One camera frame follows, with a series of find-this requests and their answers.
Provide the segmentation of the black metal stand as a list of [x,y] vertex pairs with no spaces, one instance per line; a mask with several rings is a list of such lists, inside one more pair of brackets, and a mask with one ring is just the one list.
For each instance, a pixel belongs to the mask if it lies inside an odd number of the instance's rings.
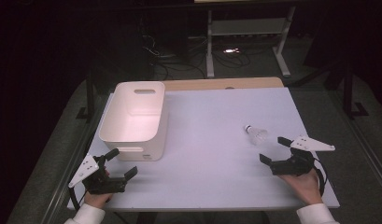
[[350,71],[349,63],[345,66],[344,75],[344,91],[343,91],[343,109],[346,115],[350,119],[355,117],[368,116],[368,112],[364,106],[359,102],[354,102],[352,99],[353,95],[353,74]]
[[86,105],[77,113],[76,119],[85,119],[89,123],[94,114],[94,86],[92,81],[92,71],[86,76]]

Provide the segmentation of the grey metal stand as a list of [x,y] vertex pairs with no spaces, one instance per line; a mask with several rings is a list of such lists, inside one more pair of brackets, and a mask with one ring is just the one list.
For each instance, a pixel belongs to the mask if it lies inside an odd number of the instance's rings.
[[208,11],[207,22],[207,47],[206,47],[206,74],[213,78],[214,63],[212,54],[212,37],[224,35],[280,35],[280,40],[272,51],[283,77],[290,77],[290,70],[282,56],[287,36],[292,23],[296,7],[290,7],[285,18],[251,19],[251,20],[229,20],[213,21],[212,11]]

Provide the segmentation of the wooden board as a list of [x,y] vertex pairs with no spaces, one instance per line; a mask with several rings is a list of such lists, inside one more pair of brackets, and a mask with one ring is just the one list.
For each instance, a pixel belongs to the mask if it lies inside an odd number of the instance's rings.
[[189,80],[166,80],[163,82],[168,91],[202,91],[229,89],[283,88],[278,77],[240,77],[210,78]]

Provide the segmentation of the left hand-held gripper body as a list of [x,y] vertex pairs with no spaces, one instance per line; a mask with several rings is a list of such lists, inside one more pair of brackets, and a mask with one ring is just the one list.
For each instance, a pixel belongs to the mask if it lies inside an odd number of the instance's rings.
[[105,155],[96,157],[87,154],[76,170],[68,187],[72,189],[82,183],[90,194],[108,194],[124,192],[127,181],[124,177],[110,177],[106,172]]

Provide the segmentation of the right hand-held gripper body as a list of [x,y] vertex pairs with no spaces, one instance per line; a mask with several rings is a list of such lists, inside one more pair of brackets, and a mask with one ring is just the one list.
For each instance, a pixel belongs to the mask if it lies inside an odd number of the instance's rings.
[[303,175],[315,167],[313,151],[334,151],[329,145],[308,136],[300,135],[289,147],[290,157],[283,161],[273,161],[270,167],[273,175]]

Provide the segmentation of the white shuttlecock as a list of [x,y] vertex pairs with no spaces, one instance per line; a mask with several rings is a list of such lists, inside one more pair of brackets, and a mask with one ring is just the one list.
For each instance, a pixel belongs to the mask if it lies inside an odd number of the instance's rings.
[[266,130],[255,128],[251,125],[245,127],[245,132],[248,134],[250,142],[255,146],[260,145],[268,136]]

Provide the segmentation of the person's right hand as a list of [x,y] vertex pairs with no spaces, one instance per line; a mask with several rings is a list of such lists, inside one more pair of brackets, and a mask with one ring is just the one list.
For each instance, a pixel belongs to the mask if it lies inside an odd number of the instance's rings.
[[298,198],[306,205],[323,203],[319,192],[318,175],[315,170],[299,176],[281,175],[280,178],[293,189]]

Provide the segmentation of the white plastic basket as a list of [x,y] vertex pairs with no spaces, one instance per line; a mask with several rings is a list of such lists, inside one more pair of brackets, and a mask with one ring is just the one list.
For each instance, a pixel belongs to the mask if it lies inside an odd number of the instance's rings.
[[160,81],[121,82],[103,115],[99,137],[121,161],[157,161],[165,148],[168,105]]

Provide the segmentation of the person's left hand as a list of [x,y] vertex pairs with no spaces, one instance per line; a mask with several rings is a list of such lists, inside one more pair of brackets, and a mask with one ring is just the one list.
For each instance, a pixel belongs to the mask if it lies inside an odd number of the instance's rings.
[[85,194],[84,203],[99,209],[103,209],[104,206],[112,199],[113,194],[90,194],[88,191]]

